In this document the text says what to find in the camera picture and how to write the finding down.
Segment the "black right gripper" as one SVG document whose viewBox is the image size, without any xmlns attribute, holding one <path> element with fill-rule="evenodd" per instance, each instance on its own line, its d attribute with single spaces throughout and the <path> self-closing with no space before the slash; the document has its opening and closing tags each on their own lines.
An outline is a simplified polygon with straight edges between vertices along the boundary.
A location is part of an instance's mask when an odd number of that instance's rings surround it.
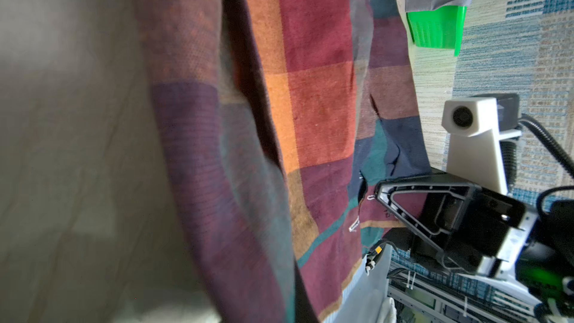
<svg viewBox="0 0 574 323">
<path fill-rule="evenodd" d="M 433 273 L 507 278 L 538 221 L 535 208 L 447 173 L 377 184 L 375 199 L 410 232 L 410 257 Z"/>
</svg>

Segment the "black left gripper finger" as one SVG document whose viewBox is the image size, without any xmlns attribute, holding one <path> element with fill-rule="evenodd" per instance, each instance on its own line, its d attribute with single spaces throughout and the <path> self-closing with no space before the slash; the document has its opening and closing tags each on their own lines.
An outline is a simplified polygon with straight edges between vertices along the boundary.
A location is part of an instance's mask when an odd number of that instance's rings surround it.
<svg viewBox="0 0 574 323">
<path fill-rule="evenodd" d="M 300 270 L 297 264 L 294 265 L 294 279 L 295 279 L 294 321 L 296 323 L 319 323 L 318 318 L 315 315 L 314 309 L 306 293 L 305 285 L 303 283 Z"/>
</svg>

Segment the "multicolour plaid long sleeve shirt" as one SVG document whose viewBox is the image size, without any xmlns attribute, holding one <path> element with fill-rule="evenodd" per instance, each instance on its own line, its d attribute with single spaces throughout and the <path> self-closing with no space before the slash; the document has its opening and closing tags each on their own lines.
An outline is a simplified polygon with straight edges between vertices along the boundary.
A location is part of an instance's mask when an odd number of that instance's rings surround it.
<svg viewBox="0 0 574 323">
<path fill-rule="evenodd" d="M 430 172 L 396 0 L 134 0 L 194 265 L 225 322 L 318 321 L 397 226 L 368 199 Z"/>
</svg>

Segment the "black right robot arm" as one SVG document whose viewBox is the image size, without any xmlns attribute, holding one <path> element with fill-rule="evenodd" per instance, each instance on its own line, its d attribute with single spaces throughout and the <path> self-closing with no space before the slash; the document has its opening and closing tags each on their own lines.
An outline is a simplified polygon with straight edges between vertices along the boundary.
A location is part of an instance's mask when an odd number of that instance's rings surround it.
<svg viewBox="0 0 574 323">
<path fill-rule="evenodd" d="M 402 245 L 416 263 L 525 290 L 540 322 L 573 317 L 573 201 L 556 195 L 530 205 L 442 171 L 375 188 L 408 230 Z"/>
</svg>

